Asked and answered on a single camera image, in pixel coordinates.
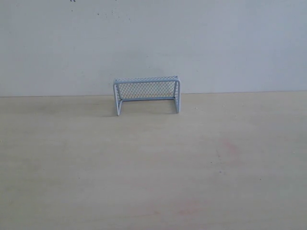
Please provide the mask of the small white mesh goal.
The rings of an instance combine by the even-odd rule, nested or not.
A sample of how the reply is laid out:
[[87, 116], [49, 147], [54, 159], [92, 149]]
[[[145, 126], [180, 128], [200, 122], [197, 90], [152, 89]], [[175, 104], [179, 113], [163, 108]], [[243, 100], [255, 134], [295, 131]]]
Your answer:
[[174, 101], [176, 112], [181, 110], [181, 81], [178, 76], [114, 79], [113, 93], [119, 116], [124, 102]]

